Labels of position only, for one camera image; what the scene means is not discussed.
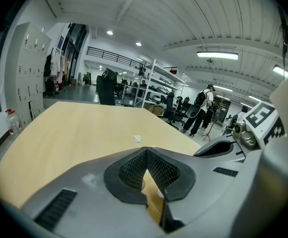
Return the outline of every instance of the white paper scrap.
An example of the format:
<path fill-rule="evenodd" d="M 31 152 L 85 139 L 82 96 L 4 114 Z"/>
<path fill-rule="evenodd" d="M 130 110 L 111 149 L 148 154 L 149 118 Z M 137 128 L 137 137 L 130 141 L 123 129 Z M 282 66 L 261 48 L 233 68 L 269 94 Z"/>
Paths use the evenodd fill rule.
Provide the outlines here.
<path fill-rule="evenodd" d="M 137 143 L 141 142 L 141 136 L 140 135 L 134 135 L 134 139 L 136 140 Z"/>

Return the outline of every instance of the white shirt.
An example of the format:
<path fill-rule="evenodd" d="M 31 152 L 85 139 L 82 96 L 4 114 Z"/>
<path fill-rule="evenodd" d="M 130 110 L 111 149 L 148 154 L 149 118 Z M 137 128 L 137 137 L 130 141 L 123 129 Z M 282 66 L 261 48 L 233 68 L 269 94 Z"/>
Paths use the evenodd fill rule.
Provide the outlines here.
<path fill-rule="evenodd" d="M 206 101 L 202 104 L 201 108 L 203 111 L 207 112 L 207 104 L 211 103 L 213 100 L 214 100 L 214 96 L 213 96 L 213 93 L 210 92 L 209 89 L 206 89 L 204 91 L 201 91 L 201 92 L 204 92 L 206 94 Z"/>

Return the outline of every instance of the light wood tabletop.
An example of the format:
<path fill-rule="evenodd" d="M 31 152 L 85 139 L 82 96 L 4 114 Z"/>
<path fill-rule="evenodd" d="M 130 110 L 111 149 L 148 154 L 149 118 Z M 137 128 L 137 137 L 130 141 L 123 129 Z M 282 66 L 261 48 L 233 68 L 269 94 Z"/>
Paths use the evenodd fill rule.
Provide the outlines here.
<path fill-rule="evenodd" d="M 141 136 L 137 143 L 134 135 Z M 21 208 L 71 167 L 127 149 L 156 146 L 192 155 L 199 145 L 146 109 L 57 102 L 13 142 L 0 162 L 0 198 Z M 147 172 L 148 211 L 158 222 L 162 199 Z"/>

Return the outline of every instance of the black pants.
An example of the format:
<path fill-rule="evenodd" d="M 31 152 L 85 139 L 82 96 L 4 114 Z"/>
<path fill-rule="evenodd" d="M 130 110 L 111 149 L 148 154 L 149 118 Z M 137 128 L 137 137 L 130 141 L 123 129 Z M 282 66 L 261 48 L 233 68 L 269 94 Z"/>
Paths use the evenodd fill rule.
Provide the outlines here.
<path fill-rule="evenodd" d="M 187 120 L 187 122 L 184 125 L 184 130 L 189 130 L 190 126 L 193 124 L 193 122 L 195 121 L 194 127 L 191 129 L 190 133 L 191 134 L 196 134 L 197 130 L 199 129 L 200 124 L 202 123 L 202 120 L 205 116 L 205 111 L 200 109 L 198 114 L 194 117 L 194 118 L 189 118 Z"/>
<path fill-rule="evenodd" d="M 207 128 L 208 124 L 210 123 L 210 121 L 212 120 L 213 114 L 212 112 L 210 114 L 208 114 L 208 116 L 204 117 L 204 122 L 203 122 L 203 127 Z"/>

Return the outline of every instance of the fluorescent light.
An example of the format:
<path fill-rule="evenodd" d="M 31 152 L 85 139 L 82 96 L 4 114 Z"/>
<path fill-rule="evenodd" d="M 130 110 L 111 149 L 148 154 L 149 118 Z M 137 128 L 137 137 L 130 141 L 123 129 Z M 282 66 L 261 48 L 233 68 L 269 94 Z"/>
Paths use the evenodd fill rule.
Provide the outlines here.
<path fill-rule="evenodd" d="M 257 98 L 254 98 L 253 96 L 251 96 L 251 95 L 249 95 L 249 97 L 251 98 L 251 99 L 253 99 L 253 100 L 256 100 L 256 101 L 258 101 L 258 102 L 260 102 L 261 100 L 259 100 L 259 99 L 257 99 Z"/>
<path fill-rule="evenodd" d="M 228 100 L 228 101 L 230 101 L 230 99 L 229 98 L 226 98 L 226 97 L 223 97 L 223 96 L 220 96 L 220 95 L 216 95 L 218 98 L 224 98 L 225 100 Z"/>
<path fill-rule="evenodd" d="M 222 89 L 222 90 L 226 90 L 226 91 L 229 91 L 229 92 L 232 92 L 231 89 L 228 89 L 228 88 L 224 88 L 224 87 L 221 87 L 221 86 L 217 86 L 217 85 L 214 85 L 215 88 L 219 88 L 219 89 Z"/>
<path fill-rule="evenodd" d="M 227 52 L 197 52 L 200 58 L 227 58 L 238 60 L 238 53 L 227 53 Z"/>
<path fill-rule="evenodd" d="M 247 105 L 247 104 L 244 104 L 244 103 L 242 103 L 242 102 L 240 102 L 242 105 L 245 105 L 245 106 L 247 106 L 247 107 L 249 107 L 249 108 L 253 108 L 252 106 L 249 106 L 249 105 Z"/>
<path fill-rule="evenodd" d="M 274 66 L 273 71 L 276 72 L 277 74 L 285 76 L 285 78 L 288 78 L 288 71 L 284 70 L 281 67 L 278 67 L 277 65 Z"/>

